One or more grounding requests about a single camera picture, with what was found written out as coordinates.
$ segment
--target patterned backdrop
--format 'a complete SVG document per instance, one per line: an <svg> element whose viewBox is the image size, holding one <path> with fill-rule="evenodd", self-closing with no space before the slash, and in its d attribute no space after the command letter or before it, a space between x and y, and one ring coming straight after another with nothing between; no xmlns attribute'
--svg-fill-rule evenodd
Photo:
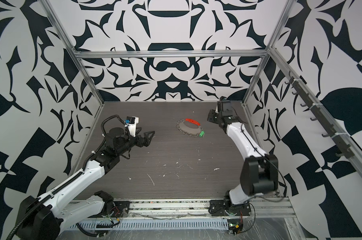
<svg viewBox="0 0 362 240"><path fill-rule="evenodd" d="M51 1L73 45L82 51L265 49L285 2Z"/></svg>
<svg viewBox="0 0 362 240"><path fill-rule="evenodd" d="M40 4L0 0L0 239L68 177L98 108Z"/></svg>
<svg viewBox="0 0 362 240"><path fill-rule="evenodd" d="M260 57L83 60L105 101L242 100Z"/></svg>
<svg viewBox="0 0 362 240"><path fill-rule="evenodd" d="M276 47L362 148L362 0L298 0ZM361 239L362 179L286 81L269 60L248 103L281 190L308 237Z"/></svg>

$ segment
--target red wire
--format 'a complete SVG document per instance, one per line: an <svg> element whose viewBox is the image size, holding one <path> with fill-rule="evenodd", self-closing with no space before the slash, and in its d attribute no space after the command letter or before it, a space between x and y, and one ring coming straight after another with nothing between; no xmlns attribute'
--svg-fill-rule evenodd
<svg viewBox="0 0 362 240"><path fill-rule="evenodd" d="M115 217L117 216L117 214L120 212L120 210L117 208L118 212L114 215Z"/></svg>

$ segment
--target wooden tabletop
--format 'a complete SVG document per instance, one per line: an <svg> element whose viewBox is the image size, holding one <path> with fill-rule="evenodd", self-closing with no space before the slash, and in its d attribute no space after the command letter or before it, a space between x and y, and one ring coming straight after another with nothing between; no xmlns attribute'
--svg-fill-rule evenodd
<svg viewBox="0 0 362 240"><path fill-rule="evenodd" d="M100 124L111 115L118 114L122 119L139 117L140 134L155 131L155 137L149 147L133 147L129 160L121 157L108 174L92 183L77 199L86 199L99 190L124 199L223 197L239 184L243 159L224 131L207 121L209 110L216 105L215 102L106 102L79 166L101 143ZM240 102L232 102L232 106L247 122ZM200 122L205 135L191 137L180 132L177 121L185 118ZM112 127L122 124L112 119L105 129L108 132Z"/></svg>

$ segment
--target black cable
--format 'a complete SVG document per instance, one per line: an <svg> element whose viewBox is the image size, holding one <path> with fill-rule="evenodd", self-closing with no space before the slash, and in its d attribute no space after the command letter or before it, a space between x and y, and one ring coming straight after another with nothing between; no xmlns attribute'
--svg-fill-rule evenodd
<svg viewBox="0 0 362 240"><path fill-rule="evenodd" d="M126 157L126 156L124 156L124 155L122 155L122 154L120 154L120 156L122 156L122 157L124 157L125 159L130 159L130 151L131 151L131 149L129 149L129 151L128 151L128 157Z"/></svg>
<svg viewBox="0 0 362 240"><path fill-rule="evenodd" d="M253 223L251 224L251 226L248 228L248 229L246 229L246 230L243 230L243 231L241 231L241 232L239 232L239 233L244 233L244 232L247 232L247 231L249 231L253 226L254 226L254 224L255 224L255 208L254 208L254 206L251 204L251 203L249 203L252 207L253 207L253 210L254 210L254 220L253 220Z"/></svg>
<svg viewBox="0 0 362 240"><path fill-rule="evenodd" d="M118 221L117 223L111 224L111 225L101 225L101 224L97 224L97 227L99 227L99 228L110 228L110 227L117 226L118 224L120 224L120 221Z"/></svg>
<svg viewBox="0 0 362 240"><path fill-rule="evenodd" d="M83 175L83 172L78 172L74 177L69 179L67 182L65 182L63 185L59 186L56 190L52 192L53 195L56 195L59 191L61 191L63 188L71 184L74 180L79 178L81 175Z"/></svg>
<svg viewBox="0 0 362 240"><path fill-rule="evenodd" d="M27 213L25 213L24 217L15 225L15 227L11 230L11 232L9 233L8 237L6 238L6 240L11 240L13 238L13 236L16 234L17 230L20 228L20 226L22 225L22 223L30 217L30 215L37 209L39 208L43 203L45 203L46 201L48 201L50 198L52 198L55 194L57 194L59 191L61 191L63 188L65 188L66 186L68 186L69 184L71 184L74 180L76 180L79 176L81 176L83 173L79 172L77 173L73 178L71 178L70 180L68 180L67 182L65 182L63 185L59 186L56 190L54 190L52 192L52 195L48 195L45 198L43 198L41 201L39 201L38 203L36 203L35 206L33 206L29 211L27 211Z"/></svg>
<svg viewBox="0 0 362 240"><path fill-rule="evenodd" d="M15 225L15 227L11 230L11 232L9 233L8 237L6 238L6 240L11 240L13 238L13 236L16 234L17 230L20 228L20 226L22 225L22 223L30 217L30 215L37 209L39 208L43 203L45 203L46 201L48 201L48 199L50 199L52 196L48 195L45 198L43 198L41 201L39 201L35 206L33 206L25 215L24 217Z"/></svg>
<svg viewBox="0 0 362 240"><path fill-rule="evenodd" d="M254 210L254 220L253 220L253 223L251 224L250 228L246 229L245 231L241 231L241 232L249 231L254 226L254 223L255 223L255 208L251 203L249 203L249 204L253 207L253 210Z"/></svg>
<svg viewBox="0 0 362 240"><path fill-rule="evenodd" d="M238 113L237 113L237 111L235 110L235 108L233 108L233 106L231 107L233 110L234 110L234 112L235 112L235 114L238 116ZM245 121L243 121L239 116L238 116L238 120L241 122L241 123L246 123L246 124L248 124L247 122L245 122Z"/></svg>
<svg viewBox="0 0 362 240"><path fill-rule="evenodd" d="M210 214L214 214L214 213L218 212L219 210L223 209L223 208L216 209L216 210L213 212L213 211L212 211L213 207L216 208L215 204L211 204L210 207L209 207L208 210L207 210Z"/></svg>
<svg viewBox="0 0 362 240"><path fill-rule="evenodd" d="M96 233L91 233L86 231L85 229L82 228L82 226L79 223L76 223L76 226L78 227L78 229L85 235L89 236L89 237L103 237L106 235L106 233L102 233L102 234L96 234Z"/></svg>
<svg viewBox="0 0 362 240"><path fill-rule="evenodd" d="M260 152L257 150L257 148L255 146L253 146L253 144L251 143L250 139L246 136L246 134L243 132L243 129L242 129L242 125L243 127L245 127L245 125L242 123L241 124L241 132L242 134L246 137L246 139L250 142L251 146L253 147L253 149L259 154L262 156L262 154L260 154ZM265 160L267 160L273 167L275 167L275 169L279 172L280 176L282 177L282 180L283 180L283 183L286 185L286 181L285 181L285 178L283 177L282 173L279 171L279 169L267 158L265 157ZM280 200L277 200L277 201L273 201L273 200L269 200L269 199L266 199L264 197L260 197L262 199L265 199L266 201L269 201L269 202L281 202L283 200L283 198L281 198Z"/></svg>
<svg viewBox="0 0 362 240"><path fill-rule="evenodd" d="M110 116L109 118L105 119L104 121L102 121L101 123L101 130L102 130L102 133L104 133L104 137L107 135L106 131L105 131L105 128L104 128L104 125L107 121L109 121L110 119L113 119L113 118L117 118L124 126L126 125L126 123L120 118L120 116L118 115L112 115Z"/></svg>
<svg viewBox="0 0 362 240"><path fill-rule="evenodd" d="M101 144L98 146L98 148L96 149L96 151L94 151L94 153L96 153L96 152L98 152L101 148L102 148L102 146L104 146L104 144L105 144L105 142L106 142L106 140L105 140L105 138L102 140L102 142L101 142ZM94 155L94 153L92 153L91 155L89 155L86 159L85 159L85 161L84 161L84 163L83 163L83 165L82 165L82 169L85 171L85 168L86 168L86 164L88 163L88 161L90 160L90 158Z"/></svg>

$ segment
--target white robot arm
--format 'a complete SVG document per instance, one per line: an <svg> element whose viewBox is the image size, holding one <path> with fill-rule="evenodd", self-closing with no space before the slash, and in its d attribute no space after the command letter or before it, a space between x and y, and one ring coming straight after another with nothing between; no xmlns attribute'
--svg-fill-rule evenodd
<svg viewBox="0 0 362 240"><path fill-rule="evenodd" d="M108 133L104 124L112 118L117 118L125 127L112 128ZM106 192L96 192L90 198L72 206L68 205L79 193L92 182L107 174L120 161L120 156L130 152L132 147L149 146L155 134L154 131L145 132L144 136L138 135L140 127L136 128L138 118L127 117L123 121L118 115L110 116L101 124L104 139L96 151L86 158L82 169L70 176L60 185L40 195L24 199L17 215L17 224L6 238L11 240L15 234L23 240L54 240L65 229L77 224L84 218L105 212L111 212L113 197ZM111 220L113 227L118 224ZM87 233L91 237L98 234Z"/></svg>
<svg viewBox="0 0 362 240"><path fill-rule="evenodd" d="M249 199L276 190L278 187L278 160L261 149L245 129L244 122L233 113L231 102L221 98L216 110L211 109L209 122L216 123L233 140L240 151L244 165L240 184L228 191L226 210L245 204Z"/></svg>

